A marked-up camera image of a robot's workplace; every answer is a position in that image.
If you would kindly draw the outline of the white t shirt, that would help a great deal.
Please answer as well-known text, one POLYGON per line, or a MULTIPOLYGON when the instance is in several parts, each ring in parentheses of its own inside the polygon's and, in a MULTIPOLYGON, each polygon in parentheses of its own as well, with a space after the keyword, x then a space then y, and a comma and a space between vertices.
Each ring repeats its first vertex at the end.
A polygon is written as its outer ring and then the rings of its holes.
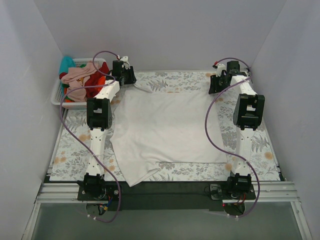
POLYGON ((129 186, 157 172, 157 163, 224 164, 213 97, 203 91, 150 93, 128 88, 114 111, 110 139, 129 186))

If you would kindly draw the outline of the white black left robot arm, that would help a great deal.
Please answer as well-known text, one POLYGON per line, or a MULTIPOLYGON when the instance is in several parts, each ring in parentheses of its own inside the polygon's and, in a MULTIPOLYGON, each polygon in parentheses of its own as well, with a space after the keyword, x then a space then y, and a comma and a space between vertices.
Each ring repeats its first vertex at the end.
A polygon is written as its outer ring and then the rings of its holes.
POLYGON ((86 118, 90 130, 90 150, 88 167, 84 179, 79 185, 82 193, 93 200, 107 198, 107 187, 104 181, 105 169, 101 165, 104 158, 107 130, 111 128, 113 117, 111 102, 123 85, 134 84, 136 77, 129 58, 124 56, 112 62, 111 76, 101 76, 87 99, 86 118))

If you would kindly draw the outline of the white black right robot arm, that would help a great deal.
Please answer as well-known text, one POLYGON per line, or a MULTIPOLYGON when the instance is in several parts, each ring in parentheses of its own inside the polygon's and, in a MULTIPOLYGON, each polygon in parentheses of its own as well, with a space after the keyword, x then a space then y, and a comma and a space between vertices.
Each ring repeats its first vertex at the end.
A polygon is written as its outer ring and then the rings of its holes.
POLYGON ((245 200, 255 200, 258 195, 255 193, 251 174, 254 174, 256 179, 258 175, 249 160, 254 135, 263 120, 265 97, 253 90, 250 76, 241 71, 241 60, 237 58, 228 60, 226 65, 220 60, 214 63, 213 68, 216 72, 210 77, 208 93, 219 96, 227 90, 234 90, 237 93, 232 117, 236 129, 236 148, 235 153, 230 154, 235 159, 231 165, 230 175, 223 182, 220 192, 235 199, 236 204, 240 204, 245 200))

